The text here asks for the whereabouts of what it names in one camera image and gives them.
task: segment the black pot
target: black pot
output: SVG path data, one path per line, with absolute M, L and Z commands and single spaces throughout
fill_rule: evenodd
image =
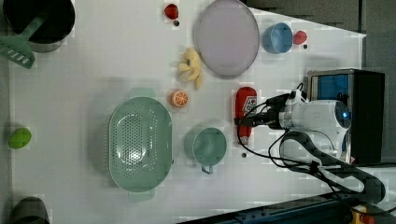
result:
M 50 5 L 49 16 L 30 37 L 33 51 L 58 49 L 73 29 L 76 12 L 70 0 L 4 0 L 3 11 L 8 25 L 20 34 L 35 16 Z

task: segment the green ball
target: green ball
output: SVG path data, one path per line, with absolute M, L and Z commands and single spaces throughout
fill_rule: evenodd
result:
M 32 133 L 27 128 L 19 128 L 8 139 L 8 145 L 11 148 L 19 149 L 29 144 L 32 139 Z

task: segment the table surface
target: table surface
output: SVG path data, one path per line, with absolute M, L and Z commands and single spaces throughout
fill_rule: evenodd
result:
M 181 1 L 176 28 L 164 22 L 164 1 L 77 1 L 75 29 L 64 46 L 37 54 L 31 70 L 9 64 L 11 125 L 33 133 L 26 149 L 12 151 L 15 201 L 42 198 L 54 224 L 175 223 L 330 191 L 266 159 L 242 158 L 232 125 L 234 95 L 251 86 L 265 100 L 295 88 L 309 70 L 361 68 L 363 35 L 251 9 L 261 33 L 283 21 L 307 32 L 308 49 L 275 55 L 260 47 L 254 64 L 234 79 L 220 79 L 204 65 L 204 83 L 195 91 L 193 83 L 177 80 L 177 66 L 194 46 L 195 21 L 210 2 Z M 131 203 L 111 179 L 106 157 L 106 126 L 134 87 L 153 88 L 173 120 L 175 163 L 154 198 L 140 203 Z M 166 102 L 175 89 L 188 93 L 185 108 Z M 220 126 L 228 138 L 213 175 L 201 172 L 183 147 L 186 132 L 202 123 Z M 266 153 L 260 148 L 281 134 L 258 127 L 249 146 Z

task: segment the cup handle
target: cup handle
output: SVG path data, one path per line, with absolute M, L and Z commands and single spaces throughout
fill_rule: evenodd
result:
M 207 175 L 213 174 L 213 166 L 209 166 L 209 171 L 207 171 L 203 165 L 201 165 L 201 169 L 202 169 L 202 172 L 204 172 Z

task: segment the spatula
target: spatula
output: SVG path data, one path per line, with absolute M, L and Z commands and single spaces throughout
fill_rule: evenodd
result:
M 48 17 L 47 10 L 40 12 L 19 35 L 0 37 L 0 56 L 18 65 L 31 68 L 35 55 L 29 45 L 29 38 L 40 28 Z

